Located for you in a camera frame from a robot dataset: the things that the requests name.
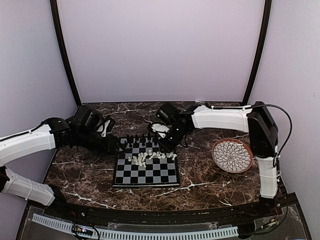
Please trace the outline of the patterned ceramic plate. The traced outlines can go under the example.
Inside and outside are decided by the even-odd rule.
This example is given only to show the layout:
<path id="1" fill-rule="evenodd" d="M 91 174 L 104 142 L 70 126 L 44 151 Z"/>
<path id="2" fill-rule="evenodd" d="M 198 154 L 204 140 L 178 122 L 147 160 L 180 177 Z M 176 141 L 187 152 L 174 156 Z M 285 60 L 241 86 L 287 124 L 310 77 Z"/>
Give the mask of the patterned ceramic plate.
<path id="1" fill-rule="evenodd" d="M 215 164 L 228 173 L 243 173 L 253 164 L 250 148 L 233 138 L 218 140 L 212 147 L 211 155 Z"/>

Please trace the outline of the left black frame post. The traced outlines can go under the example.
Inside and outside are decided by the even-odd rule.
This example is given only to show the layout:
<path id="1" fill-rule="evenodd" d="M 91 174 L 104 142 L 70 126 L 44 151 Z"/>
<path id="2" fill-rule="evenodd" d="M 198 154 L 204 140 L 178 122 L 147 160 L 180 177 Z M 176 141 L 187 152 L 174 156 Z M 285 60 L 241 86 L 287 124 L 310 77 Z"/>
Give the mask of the left black frame post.
<path id="1" fill-rule="evenodd" d="M 66 48 L 66 44 L 63 36 L 62 24 L 60 20 L 59 9 L 58 9 L 58 1 L 50 0 L 49 2 L 50 2 L 50 9 L 51 9 L 51 15 L 53 19 L 56 40 L 58 43 L 64 71 L 67 77 L 67 81 L 68 81 L 74 102 L 76 106 L 79 108 L 82 105 L 82 101 L 76 86 L 76 82 L 72 73 L 72 68 L 71 68 L 71 64 L 70 64 L 68 53 L 67 53 L 67 48 Z"/>

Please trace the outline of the black front table rail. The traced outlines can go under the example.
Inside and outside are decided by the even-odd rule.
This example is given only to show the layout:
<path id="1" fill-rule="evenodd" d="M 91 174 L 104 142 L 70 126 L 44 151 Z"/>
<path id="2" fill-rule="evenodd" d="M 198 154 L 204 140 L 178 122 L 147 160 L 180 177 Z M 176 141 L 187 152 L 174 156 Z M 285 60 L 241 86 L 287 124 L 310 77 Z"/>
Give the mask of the black front table rail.
<path id="1" fill-rule="evenodd" d="M 269 202 L 253 202 L 237 206 L 183 211 L 134 211 L 90 207 L 73 203 L 62 203 L 58 207 L 48 207 L 45 213 L 78 223 L 106 226 L 120 224 L 182 225 L 206 222 L 223 224 L 246 224 L 264 217 L 282 213 Z"/>

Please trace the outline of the right black frame post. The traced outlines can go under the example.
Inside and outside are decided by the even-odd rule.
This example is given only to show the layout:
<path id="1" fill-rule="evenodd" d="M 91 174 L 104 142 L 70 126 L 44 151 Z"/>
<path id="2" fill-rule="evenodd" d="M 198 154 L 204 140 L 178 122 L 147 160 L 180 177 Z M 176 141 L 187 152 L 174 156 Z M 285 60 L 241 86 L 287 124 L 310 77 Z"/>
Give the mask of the right black frame post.
<path id="1" fill-rule="evenodd" d="M 259 70 L 259 66 L 260 66 L 260 62 L 261 62 L 261 58 L 262 58 L 263 50 L 264 50 L 264 46 L 265 46 L 265 41 L 266 41 L 266 37 L 267 37 L 269 20 L 270 20 L 270 15 L 271 15 L 271 8 L 272 8 L 272 0 L 265 0 L 263 14 L 262 14 L 261 27 L 260 27 L 259 37 L 258 37 L 258 41 L 257 41 L 257 47 L 256 47 L 250 75 L 248 78 L 248 82 L 246 85 L 246 89 L 244 92 L 244 96 L 243 96 L 242 102 L 241 102 L 241 105 L 243 105 L 243 106 L 248 104 L 250 97 L 251 97 L 251 93 L 253 91 L 255 81 L 256 81 L 256 77 L 258 74 L 258 70 Z"/>

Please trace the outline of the black frame post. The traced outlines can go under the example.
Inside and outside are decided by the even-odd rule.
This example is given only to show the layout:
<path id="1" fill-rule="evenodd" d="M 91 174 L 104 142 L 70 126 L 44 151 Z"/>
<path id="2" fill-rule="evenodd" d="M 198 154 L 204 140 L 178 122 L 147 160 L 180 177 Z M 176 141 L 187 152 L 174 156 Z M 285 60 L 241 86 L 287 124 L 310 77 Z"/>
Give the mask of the black frame post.
<path id="1" fill-rule="evenodd" d="M 266 37 L 267 37 L 269 20 L 270 20 L 270 15 L 271 15 L 271 8 L 272 8 L 272 0 L 265 0 L 263 14 L 262 14 L 261 27 L 260 27 L 259 37 L 258 37 L 258 41 L 257 41 L 257 47 L 256 47 L 250 75 L 248 78 L 248 82 L 246 85 L 246 89 L 244 92 L 244 96 L 243 96 L 242 102 L 241 102 L 241 105 L 243 105 L 243 106 L 248 104 L 250 97 L 251 97 L 251 93 L 253 91 L 255 81 L 256 81 L 256 77 L 258 74 L 258 70 L 259 70 L 259 66 L 260 66 L 260 62 L 261 62 L 261 58 L 262 58 L 263 50 L 264 50 L 264 46 L 265 46 L 265 41 L 266 41 Z"/>
<path id="2" fill-rule="evenodd" d="M 82 101 L 76 86 L 76 82 L 72 73 L 72 68 L 71 68 L 71 64 L 70 64 L 68 53 L 67 53 L 67 48 L 66 48 L 66 44 L 63 36 L 62 24 L 60 20 L 59 9 L 58 9 L 58 1 L 50 0 L 49 2 L 50 2 L 50 9 L 51 9 L 51 15 L 53 19 L 56 40 L 58 43 L 64 71 L 67 77 L 67 81 L 68 81 L 74 102 L 76 106 L 79 108 L 82 105 Z"/>

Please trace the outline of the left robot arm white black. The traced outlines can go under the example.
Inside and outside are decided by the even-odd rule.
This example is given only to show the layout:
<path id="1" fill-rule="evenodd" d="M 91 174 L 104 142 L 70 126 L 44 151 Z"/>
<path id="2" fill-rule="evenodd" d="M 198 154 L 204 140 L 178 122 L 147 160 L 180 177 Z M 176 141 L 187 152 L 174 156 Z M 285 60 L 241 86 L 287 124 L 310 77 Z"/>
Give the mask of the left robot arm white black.
<path id="1" fill-rule="evenodd" d="M 23 177 L 7 164 L 34 153 L 65 146 L 82 147 L 102 155 L 118 153 L 121 141 L 110 132 L 115 120 L 97 110 L 80 106 L 75 115 L 63 119 L 50 117 L 38 126 L 0 139 L 0 191 L 25 200 L 34 201 L 51 210 L 60 218 L 67 218 L 70 206 L 61 190 L 51 184 L 42 184 Z"/>

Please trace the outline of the black grey chessboard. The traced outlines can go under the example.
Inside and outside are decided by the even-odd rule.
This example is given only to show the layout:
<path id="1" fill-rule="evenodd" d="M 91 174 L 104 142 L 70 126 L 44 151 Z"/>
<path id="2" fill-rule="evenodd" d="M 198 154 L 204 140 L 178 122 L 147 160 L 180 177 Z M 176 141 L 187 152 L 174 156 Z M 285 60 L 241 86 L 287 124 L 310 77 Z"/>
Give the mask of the black grey chessboard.
<path id="1" fill-rule="evenodd" d="M 156 136 L 120 138 L 120 154 L 114 165 L 114 188 L 179 187 L 181 184 L 177 157 L 161 153 Z"/>

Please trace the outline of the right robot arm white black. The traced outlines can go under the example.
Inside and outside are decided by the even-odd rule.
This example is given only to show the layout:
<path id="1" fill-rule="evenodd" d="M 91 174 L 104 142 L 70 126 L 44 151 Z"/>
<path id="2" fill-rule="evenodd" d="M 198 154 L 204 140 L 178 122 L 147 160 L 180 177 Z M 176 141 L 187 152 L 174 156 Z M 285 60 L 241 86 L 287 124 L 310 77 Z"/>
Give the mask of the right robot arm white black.
<path id="1" fill-rule="evenodd" d="M 182 144 L 194 130 L 221 129 L 248 134 L 250 151 L 258 161 L 260 196 L 255 213 L 266 217 L 275 208 L 272 200 L 278 191 L 279 159 L 284 149 L 279 147 L 279 128 L 269 108 L 286 110 L 277 105 L 257 101 L 244 106 L 209 106 L 196 102 L 179 110 L 171 103 L 163 104 L 156 112 L 159 122 L 152 122 L 148 130 L 158 135 L 162 153 L 170 153 Z"/>

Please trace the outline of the white lying rook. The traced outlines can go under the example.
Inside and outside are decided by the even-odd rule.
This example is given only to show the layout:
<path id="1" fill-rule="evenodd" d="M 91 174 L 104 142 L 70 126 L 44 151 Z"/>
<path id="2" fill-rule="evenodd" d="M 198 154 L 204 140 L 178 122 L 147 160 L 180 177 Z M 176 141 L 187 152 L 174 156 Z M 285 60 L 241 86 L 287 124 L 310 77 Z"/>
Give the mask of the white lying rook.
<path id="1" fill-rule="evenodd" d="M 167 158 L 172 159 L 173 161 L 175 160 L 176 157 L 177 157 L 177 154 L 175 154 L 175 153 L 168 153 L 167 154 Z"/>

